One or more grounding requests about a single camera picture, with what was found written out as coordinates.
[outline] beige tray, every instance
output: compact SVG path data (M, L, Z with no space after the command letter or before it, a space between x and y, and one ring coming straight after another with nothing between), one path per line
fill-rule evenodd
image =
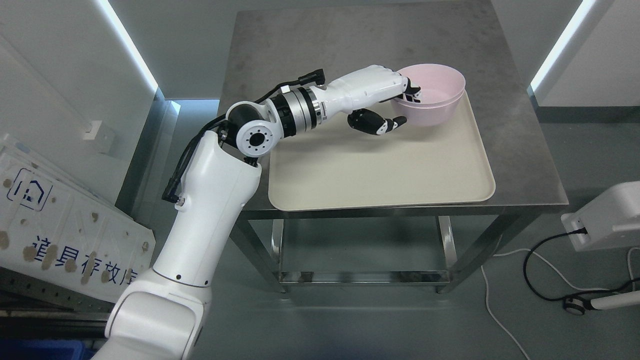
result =
M389 102L371 110L394 117ZM269 199L283 211L414 206L489 199L495 180L465 93L453 118L383 136L338 114L271 153Z

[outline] lower shelf bar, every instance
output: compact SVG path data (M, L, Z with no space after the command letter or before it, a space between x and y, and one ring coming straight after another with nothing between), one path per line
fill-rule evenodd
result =
M443 285L449 283L446 271L386 272L280 272L280 284L363 284L363 285Z

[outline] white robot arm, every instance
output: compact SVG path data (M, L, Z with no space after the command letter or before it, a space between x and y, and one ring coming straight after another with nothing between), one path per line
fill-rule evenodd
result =
M315 81L318 86L291 88ZM352 72L326 88L317 70L283 83L281 94L238 102L226 120L203 128L189 143L163 198L178 211L154 266L123 292L107 322L107 342L94 359L186 359L198 339L211 304L211 279L231 229L255 193L261 168L257 158L281 139L348 113L351 127L382 135L406 119L383 119L364 109L401 96L419 101L419 88L379 65ZM219 126L218 133L209 131ZM239 149L244 162L221 148Z

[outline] white cable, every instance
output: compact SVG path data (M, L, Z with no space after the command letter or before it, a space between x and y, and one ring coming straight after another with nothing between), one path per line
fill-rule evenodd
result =
M503 254L495 254L493 256L507 256L507 255L512 255L515 254L517 252L522 252L522 251L531 251L530 249L516 249L514 251L509 251L509 252L505 252ZM562 278L562 280L564 280L564 282L566 282L567 285L571 286L573 289L576 289L578 291L594 291L594 290L608 290L605 288L579 288L576 285L573 285L561 272L560 270L558 270L552 263L550 263L547 259L543 258L542 255L538 254L537 252L533 252L533 254L535 256L538 256L542 261L544 261L550 268L554 269L554 271Z
M631 269L631 253L633 252L633 250L640 250L640 247L632 247L627 252L627 269L629 270L629 277L630 277L631 280L634 279L634 272ZM635 291L635 290L636 290L636 283L632 282L631 283L631 291Z
M502 328L502 330L504 330L504 332L506 332L507 335L509 335L511 340L513 340L513 342L516 343L516 345L518 345L518 348L522 352L522 355L524 355L524 357L527 360L531 360L531 358L529 357L529 355L527 355L527 352L524 350L524 348L518 342L518 340L516 340L516 338L507 330L506 327L504 327L504 325L502 325L502 323L498 321L498 319L492 313L491 308L489 307L489 280L487 280L486 274L484 273L484 266L480 266L480 270L482 271L482 276L484 277L484 287L486 288L486 292L484 293L484 305L486 306L486 310L489 312L489 315L491 315L491 317L493 318L493 321L495 321L495 323L497 323L498 326L500 326L500 328Z

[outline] pink bowl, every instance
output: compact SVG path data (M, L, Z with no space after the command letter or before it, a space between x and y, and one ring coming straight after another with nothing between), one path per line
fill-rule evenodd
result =
M465 77L452 67L418 64L398 71L420 86L420 102L395 98L394 110L416 126L434 126L451 119L465 92Z

